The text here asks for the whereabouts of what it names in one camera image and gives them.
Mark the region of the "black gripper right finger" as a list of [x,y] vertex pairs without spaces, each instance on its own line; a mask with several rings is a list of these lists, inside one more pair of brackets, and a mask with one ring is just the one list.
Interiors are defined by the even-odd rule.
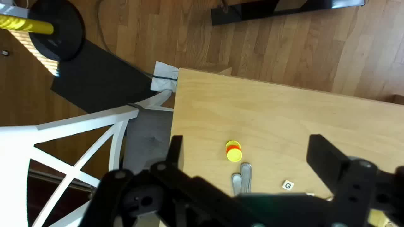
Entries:
[[350,158],[325,137],[308,141],[307,163],[332,192],[327,225],[366,227],[372,210],[382,211],[398,227],[404,226],[404,167],[393,173],[374,163]]

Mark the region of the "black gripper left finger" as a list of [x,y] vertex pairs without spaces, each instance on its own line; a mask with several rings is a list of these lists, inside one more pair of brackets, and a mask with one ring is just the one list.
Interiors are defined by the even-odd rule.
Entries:
[[173,137],[168,154],[149,170],[104,176],[80,227],[134,227],[156,215],[168,227],[231,227],[236,202],[207,181],[178,168],[182,137]]

